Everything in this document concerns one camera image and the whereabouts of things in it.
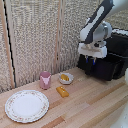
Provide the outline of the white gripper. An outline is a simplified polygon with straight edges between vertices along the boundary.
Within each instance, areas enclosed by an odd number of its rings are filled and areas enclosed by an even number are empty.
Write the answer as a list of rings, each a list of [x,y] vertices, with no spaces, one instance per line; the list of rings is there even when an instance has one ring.
[[[96,58],[104,58],[107,55],[107,48],[103,47],[95,47],[93,44],[86,45],[84,43],[80,43],[78,47],[78,52],[85,57],[86,63],[89,62],[89,57],[93,57],[93,65],[96,63]]]

